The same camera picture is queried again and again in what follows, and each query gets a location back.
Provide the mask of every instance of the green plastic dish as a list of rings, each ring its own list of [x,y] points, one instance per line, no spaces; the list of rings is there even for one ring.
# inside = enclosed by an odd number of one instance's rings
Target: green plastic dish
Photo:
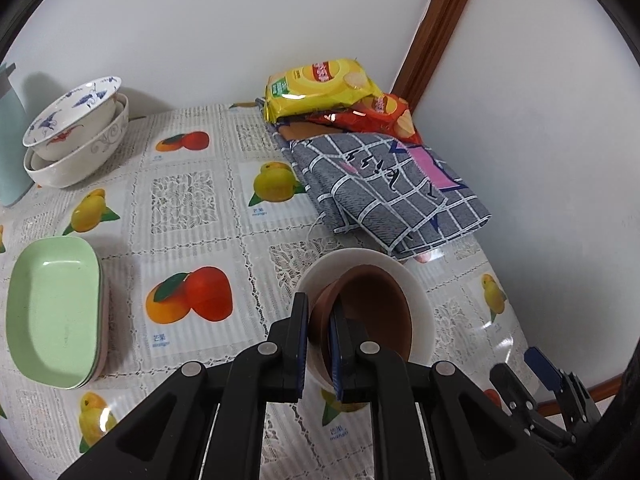
[[[42,238],[15,263],[6,304],[6,341],[33,381],[75,388],[91,375],[100,327],[100,266],[79,237]]]

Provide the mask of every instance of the gray checkered cloth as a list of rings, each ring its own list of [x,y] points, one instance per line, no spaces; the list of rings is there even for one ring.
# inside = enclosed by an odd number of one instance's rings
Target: gray checkered cloth
[[[268,124],[300,182],[335,233],[364,229],[389,256],[404,260],[482,227],[490,214],[432,150],[383,134],[330,134],[285,140]],[[409,150],[424,150],[447,176],[438,189]]]

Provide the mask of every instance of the green label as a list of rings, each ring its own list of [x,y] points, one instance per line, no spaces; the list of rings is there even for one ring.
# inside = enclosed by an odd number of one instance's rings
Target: green label
[[[271,93],[274,97],[280,97],[283,94],[289,93],[289,87],[287,86],[287,79],[282,78],[278,79],[275,83],[271,85]]]

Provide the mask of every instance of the brown bowl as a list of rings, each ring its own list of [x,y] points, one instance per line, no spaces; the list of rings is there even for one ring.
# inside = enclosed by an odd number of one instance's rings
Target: brown bowl
[[[329,318],[340,295],[344,315],[364,323],[369,339],[394,350],[407,361],[411,351],[411,314],[395,279],[377,266],[360,265],[327,285],[311,306],[309,342],[322,352],[324,378],[332,382]]]

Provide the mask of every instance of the red chip bag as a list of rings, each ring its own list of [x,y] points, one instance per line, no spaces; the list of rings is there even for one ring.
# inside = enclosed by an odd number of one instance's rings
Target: red chip bag
[[[352,132],[387,134],[405,144],[422,144],[407,102],[393,94],[368,96],[346,110],[314,113],[306,120],[346,128]]]

